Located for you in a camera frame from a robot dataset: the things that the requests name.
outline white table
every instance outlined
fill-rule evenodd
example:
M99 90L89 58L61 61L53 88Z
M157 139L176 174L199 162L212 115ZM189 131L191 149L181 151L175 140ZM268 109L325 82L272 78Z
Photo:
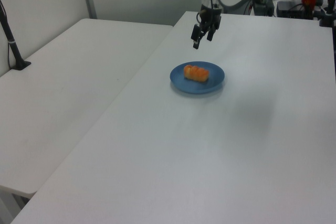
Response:
M84 19L0 78L0 189L31 197L172 29Z
M195 50L195 17L181 18L13 224L336 223L331 29L224 15ZM176 91L170 71L192 60L221 66L224 88Z

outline table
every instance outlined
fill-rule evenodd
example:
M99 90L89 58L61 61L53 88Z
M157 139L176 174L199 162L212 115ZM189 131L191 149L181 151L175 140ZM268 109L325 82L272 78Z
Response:
M195 50L195 17L180 19L13 224L336 222L331 29L223 15ZM192 60L222 67L223 88L177 91L170 71Z
M0 78L0 189L30 198L172 29L83 19Z

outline black mount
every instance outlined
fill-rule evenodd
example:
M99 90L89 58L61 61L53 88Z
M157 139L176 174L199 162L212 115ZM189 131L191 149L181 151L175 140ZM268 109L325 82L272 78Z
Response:
M314 17L320 20L320 26L331 27L334 43L334 61L335 61L335 74L336 74L336 28L334 21L336 20L336 13L334 11L336 0L328 0L327 12L321 10L320 12L314 12Z
M31 63L29 61L24 61L21 57L20 51L17 48L14 36L12 34L12 31L11 31L11 29L9 27L9 24L8 24L8 21L7 21L7 15L6 15L5 8L4 8L1 1L0 1L0 23L2 25L2 28L5 32L6 37L7 37L9 46L11 47L11 50L12 50L13 55L14 55L15 60L16 60L16 65L14 67L12 67L12 69L15 69L15 70L25 69Z

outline orange pastry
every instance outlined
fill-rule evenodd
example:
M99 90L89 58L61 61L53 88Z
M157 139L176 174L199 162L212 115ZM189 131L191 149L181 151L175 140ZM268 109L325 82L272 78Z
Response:
M198 66L187 65L184 67L184 77L194 81L204 82L209 78L209 70Z

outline plate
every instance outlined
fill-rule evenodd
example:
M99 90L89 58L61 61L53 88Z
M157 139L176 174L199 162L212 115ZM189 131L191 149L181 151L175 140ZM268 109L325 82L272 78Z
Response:
M205 82L189 80L184 77L184 67L186 65L198 66L209 70L209 78ZM217 65L204 61L192 61L183 63L170 73L170 80L174 86L186 93L190 94L205 94L216 91L222 87L224 81L224 71Z

